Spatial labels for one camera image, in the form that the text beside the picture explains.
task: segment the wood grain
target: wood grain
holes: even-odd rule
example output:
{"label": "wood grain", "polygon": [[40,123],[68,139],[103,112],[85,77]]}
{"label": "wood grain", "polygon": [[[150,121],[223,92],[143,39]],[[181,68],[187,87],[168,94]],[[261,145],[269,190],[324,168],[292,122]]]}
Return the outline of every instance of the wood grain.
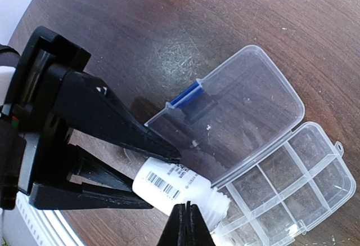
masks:
{"label": "wood grain", "polygon": [[[103,78],[144,122],[247,44],[264,48],[305,103],[305,120],[340,140],[358,181],[360,0],[34,0],[11,45],[22,51],[45,25],[81,45],[86,71]],[[133,176],[141,159],[76,133],[73,142]],[[360,245],[360,192],[294,245]],[[86,245],[156,245],[160,212],[64,212]]]}

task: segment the open lid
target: open lid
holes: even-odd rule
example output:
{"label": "open lid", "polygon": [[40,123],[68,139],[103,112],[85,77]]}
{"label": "open lid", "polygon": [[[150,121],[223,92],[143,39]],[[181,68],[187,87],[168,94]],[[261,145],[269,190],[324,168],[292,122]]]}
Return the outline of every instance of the open lid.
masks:
{"label": "open lid", "polygon": [[266,157],[304,113],[266,53],[246,46],[146,124],[179,149],[182,164],[218,185]]}

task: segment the white cylinder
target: white cylinder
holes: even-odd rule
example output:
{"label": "white cylinder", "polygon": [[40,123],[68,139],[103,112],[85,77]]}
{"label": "white cylinder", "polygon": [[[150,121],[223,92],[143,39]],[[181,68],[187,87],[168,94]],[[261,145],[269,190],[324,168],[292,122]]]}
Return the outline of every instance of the white cylinder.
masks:
{"label": "white cylinder", "polygon": [[174,205],[197,204],[209,231],[226,216],[230,199],[211,188],[206,178],[180,164],[149,158],[137,173],[133,191],[149,204],[170,215]]}

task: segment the clear plastic container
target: clear plastic container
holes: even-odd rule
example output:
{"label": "clear plastic container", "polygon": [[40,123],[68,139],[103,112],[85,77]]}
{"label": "clear plastic container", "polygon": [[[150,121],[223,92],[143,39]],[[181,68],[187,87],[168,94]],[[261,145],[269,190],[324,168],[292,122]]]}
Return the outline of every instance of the clear plastic container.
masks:
{"label": "clear plastic container", "polygon": [[292,129],[304,104],[271,59],[247,46],[166,104],[146,125],[182,164],[231,198],[214,238],[282,246],[317,226],[355,192],[342,160],[313,122]]}

